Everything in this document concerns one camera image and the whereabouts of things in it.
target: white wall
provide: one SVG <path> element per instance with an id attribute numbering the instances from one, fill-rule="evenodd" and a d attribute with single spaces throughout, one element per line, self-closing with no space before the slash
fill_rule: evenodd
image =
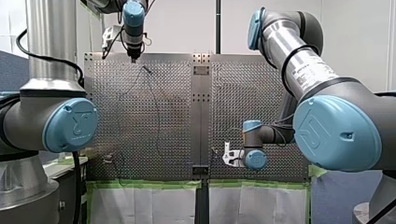
<path id="1" fill-rule="evenodd" d="M 396 89 L 395 0 L 223 0 L 221 52 L 257 54 L 247 48 L 248 24 L 260 7 L 302 10 L 315 15 L 324 31 L 324 60 L 340 75 L 361 80 L 372 91 Z M 152 39 L 146 52 L 215 51 L 215 0 L 158 0 L 147 16 Z M 83 53 L 101 51 L 102 24 L 79 2 L 78 64 Z M 25 28 L 24 0 L 0 0 L 0 50 L 24 56 L 15 38 Z M 105 27 L 117 15 L 105 15 Z M 113 51 L 124 52 L 118 43 Z"/>
<path id="2" fill-rule="evenodd" d="M 323 59 L 340 76 L 356 77 L 372 91 L 389 86 L 392 2 L 323 0 Z"/>
<path id="3" fill-rule="evenodd" d="M 271 10 L 305 10 L 320 18 L 321 0 L 222 0 L 221 53 L 253 54 L 248 49 L 248 25 L 262 6 Z M 105 26 L 117 15 L 105 15 Z M 216 0 L 158 0 L 145 23 L 152 39 L 146 52 L 215 52 Z M 124 52 L 120 44 L 113 51 Z"/>
<path id="4" fill-rule="evenodd" d="M 260 54 L 248 49 L 248 26 L 253 13 L 268 10 L 306 11 L 320 20 L 321 0 L 223 0 L 221 5 L 221 53 Z"/>
<path id="5" fill-rule="evenodd" d="M 102 25 L 78 0 L 77 36 L 78 65 L 84 65 L 84 52 L 100 51 L 102 45 Z M 26 29 L 25 0 L 0 0 L 0 50 L 27 58 L 16 46 L 16 37 Z M 22 45 L 27 48 L 27 38 Z"/>
<path id="6" fill-rule="evenodd" d="M 152 40 L 146 52 L 215 51 L 215 6 L 215 0 L 155 1 L 145 20 L 145 32 Z M 105 27 L 113 24 L 118 24 L 117 15 L 105 15 Z M 112 51 L 125 49 L 117 43 Z"/>

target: metal bracket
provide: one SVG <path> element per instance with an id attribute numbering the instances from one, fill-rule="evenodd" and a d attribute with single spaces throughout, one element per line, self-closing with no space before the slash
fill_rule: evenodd
<path id="1" fill-rule="evenodd" d="M 230 142 L 224 143 L 224 154 L 222 156 L 223 161 L 226 165 L 232 167 L 245 167 L 245 164 L 242 162 L 244 150 L 230 150 Z"/>
<path id="2" fill-rule="evenodd" d="M 194 74 L 201 76 L 209 76 L 209 66 L 194 66 Z"/>
<path id="3" fill-rule="evenodd" d="M 208 165 L 193 165 L 192 166 L 192 179 L 202 180 L 207 179 L 209 175 Z"/>

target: metal frame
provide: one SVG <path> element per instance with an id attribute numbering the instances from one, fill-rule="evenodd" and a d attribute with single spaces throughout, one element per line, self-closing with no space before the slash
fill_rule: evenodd
<path id="1" fill-rule="evenodd" d="M 93 73 L 99 72 L 94 71 L 95 63 L 98 66 L 134 66 L 130 64 L 129 58 L 126 54 L 122 53 L 110 53 L 106 61 L 101 60 L 101 53 L 87 53 L 85 58 L 85 71 L 86 71 L 86 91 L 91 100 L 94 100 L 93 85 L 94 82 Z M 308 164 L 309 162 L 298 150 L 297 146 L 290 145 L 286 148 L 279 148 L 276 145 L 264 146 L 267 155 L 269 157 L 274 157 L 275 160 L 284 160 L 284 162 L 278 162 L 274 164 L 270 161 L 270 165 L 267 170 L 262 172 L 252 172 L 248 170 L 241 170 L 233 167 L 228 167 L 222 164 L 221 157 L 223 150 L 224 141 L 221 142 L 221 147 L 214 146 L 218 139 L 223 137 L 228 137 L 232 140 L 231 149 L 238 146 L 236 142 L 241 141 L 241 137 L 237 133 L 229 135 L 228 133 L 219 133 L 215 131 L 219 128 L 216 125 L 217 120 L 221 118 L 216 118 L 219 113 L 219 107 L 216 105 L 217 91 L 219 90 L 218 85 L 220 82 L 217 78 L 227 79 L 228 75 L 225 74 L 223 77 L 218 76 L 219 66 L 222 68 L 230 69 L 233 73 L 231 78 L 236 78 L 235 88 L 243 88 L 238 90 L 241 94 L 248 94 L 247 91 L 256 91 L 253 96 L 254 99 L 248 99 L 248 102 L 242 102 L 245 98 L 234 99 L 238 101 L 241 106 L 252 106 L 255 107 L 249 112 L 249 116 L 240 116 L 233 113 L 239 113 L 237 111 L 230 112 L 231 116 L 227 119 L 228 125 L 234 125 L 235 127 L 241 127 L 242 121 L 244 119 L 262 119 L 265 122 L 272 122 L 278 118 L 279 110 L 281 110 L 280 102 L 283 91 L 279 73 L 271 68 L 261 56 L 253 55 L 209 55 L 209 54 L 143 54 L 137 66 L 144 63 L 155 64 L 157 62 L 185 62 L 186 66 L 190 66 L 190 91 L 189 97 L 186 98 L 190 101 L 189 111 L 190 111 L 190 133 L 191 133 L 191 154 L 190 154 L 190 164 L 189 168 L 184 169 L 187 175 L 182 175 L 180 178 L 173 177 L 160 177 L 151 174 L 151 177 L 145 177 L 145 174 L 141 173 L 139 175 L 127 175 L 122 174 L 121 177 L 127 178 L 146 178 L 155 180 L 178 180 L 178 179 L 208 179 L 208 178 L 254 178 L 254 179 L 265 179 L 265 180 L 275 180 L 275 181 L 288 181 L 288 182 L 306 182 L 308 180 Z M 262 105 L 264 98 L 262 95 L 272 94 L 271 97 L 275 97 L 273 101 L 266 102 L 272 106 Z M 230 99 L 225 95 L 223 101 L 228 101 Z M 240 110 L 249 110 L 249 108 L 238 107 Z M 235 123 L 235 116 L 238 117 L 237 123 Z M 115 176 L 120 176 L 115 173 L 115 169 L 108 168 L 107 173 L 109 177 L 114 178 Z"/>
<path id="2" fill-rule="evenodd" d="M 93 75 L 97 69 L 95 64 L 99 66 L 109 66 L 117 67 L 117 66 L 134 66 L 130 64 L 130 59 L 126 54 L 121 53 L 110 53 L 107 56 L 105 62 L 101 61 L 101 53 L 87 53 L 85 54 L 85 80 L 86 86 L 85 89 L 88 93 L 88 97 L 95 102 L 95 92 L 94 89 L 94 79 Z M 196 191 L 196 214 L 195 214 L 195 223 L 209 223 L 209 190 L 208 190 L 208 179 L 209 178 L 257 178 L 257 179 L 266 179 L 266 180 L 277 180 L 277 181 L 290 181 L 290 182 L 307 182 L 308 181 L 308 161 L 304 158 L 301 152 L 297 149 L 296 146 L 288 146 L 287 148 L 282 148 L 279 150 L 277 146 L 267 146 L 264 147 L 266 149 L 272 149 L 275 152 L 281 152 L 283 150 L 282 155 L 287 155 L 287 153 L 293 152 L 292 157 L 294 157 L 290 161 L 297 162 L 299 165 L 292 168 L 303 169 L 301 175 L 296 176 L 281 176 L 279 173 L 274 173 L 274 170 L 271 172 L 261 172 L 260 175 L 257 175 L 254 172 L 241 170 L 233 167 L 225 166 L 217 166 L 216 161 L 214 161 L 214 152 L 217 149 L 214 149 L 216 142 L 213 140 L 215 138 L 222 138 L 224 136 L 231 137 L 232 140 L 241 141 L 241 136 L 239 135 L 228 135 L 227 133 L 218 133 L 216 132 L 216 127 L 214 127 L 215 121 L 217 118 L 215 116 L 219 111 L 217 111 L 216 105 L 216 97 L 217 97 L 217 86 L 216 83 L 219 83 L 217 78 L 221 78 L 217 76 L 219 72 L 219 63 L 228 63 L 231 65 L 240 65 L 244 64 L 247 68 L 249 66 L 255 67 L 254 69 L 260 68 L 259 73 L 263 72 L 269 73 L 266 74 L 270 80 L 265 80 L 270 83 L 274 82 L 274 85 L 270 85 L 271 88 L 267 90 L 269 93 L 278 92 L 278 95 L 275 97 L 275 100 L 278 100 L 278 104 L 280 105 L 281 96 L 283 91 L 283 86 L 281 84 L 281 80 L 279 74 L 276 70 L 272 69 L 261 56 L 241 56 L 241 55 L 210 55 L 210 54 L 202 54 L 202 53 L 195 53 L 195 54 L 143 54 L 137 64 L 155 64 L 157 62 L 185 62 L 186 66 L 189 66 L 189 76 L 190 76 L 190 84 L 189 84 L 189 94 L 188 94 L 188 105 L 189 108 L 189 120 L 190 120 L 190 160 L 191 164 L 188 166 L 188 169 L 185 169 L 186 175 L 181 175 L 181 178 L 169 178 L 169 176 L 155 176 L 148 174 L 144 177 L 142 173 L 140 173 L 138 177 L 145 178 L 145 179 L 155 179 L 155 180 L 179 180 L 179 179 L 195 179 L 201 180 L 201 187 Z M 238 83 L 238 87 L 242 86 L 243 88 L 256 88 L 251 87 L 252 83 L 257 81 L 256 79 L 251 79 L 249 83 L 244 82 L 246 77 L 245 74 L 241 71 L 237 71 L 240 73 L 240 82 Z M 255 101 L 255 99 L 251 99 L 252 101 L 248 102 L 249 104 L 252 103 L 253 106 L 258 106 L 260 108 L 260 100 Z M 263 121 L 273 121 L 277 119 L 279 115 L 279 111 L 281 108 L 276 107 L 274 105 L 271 107 L 271 113 L 269 113 L 269 118 L 262 118 Z M 260 119 L 262 115 L 259 115 L 257 118 L 243 118 L 243 119 Z M 105 158 L 108 159 L 108 163 L 115 162 L 115 158 L 109 157 Z M 108 164 L 98 164 L 97 162 L 104 162 L 106 160 L 91 160 L 91 165 L 108 165 Z M 119 177 L 117 173 L 114 173 L 114 170 L 108 168 L 109 170 L 109 177 Z M 123 175 L 121 177 L 127 178 L 136 178 L 136 176 L 130 175 Z M 88 169 L 88 178 L 90 178 L 90 169 Z"/>

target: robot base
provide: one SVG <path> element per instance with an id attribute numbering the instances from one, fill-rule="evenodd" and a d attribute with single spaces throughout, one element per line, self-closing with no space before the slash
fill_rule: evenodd
<path id="1" fill-rule="evenodd" d="M 360 203 L 353 209 L 353 224 L 365 224 L 396 198 L 396 179 L 388 175 L 382 178 L 370 203 Z M 396 224 L 396 210 L 393 209 L 376 224 Z"/>
<path id="2" fill-rule="evenodd" d="M 2 223 L 57 224 L 59 212 L 59 184 L 51 180 L 41 193 L 0 207 L 0 220 Z"/>

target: end effector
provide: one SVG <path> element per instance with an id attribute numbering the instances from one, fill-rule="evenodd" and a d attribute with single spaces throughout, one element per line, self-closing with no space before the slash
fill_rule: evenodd
<path id="1" fill-rule="evenodd" d="M 105 14 L 121 12 L 123 26 L 113 26 L 104 33 L 104 51 L 109 51 L 114 39 L 120 35 L 122 44 L 125 44 L 127 54 L 132 62 L 138 59 L 144 51 L 143 36 L 144 22 L 149 9 L 149 0 L 92 0 L 98 11 Z"/>
<path id="2" fill-rule="evenodd" d="M 130 0 L 123 6 L 124 32 L 121 33 L 121 38 L 133 63 L 143 52 L 144 21 L 148 4 L 148 0 Z"/>

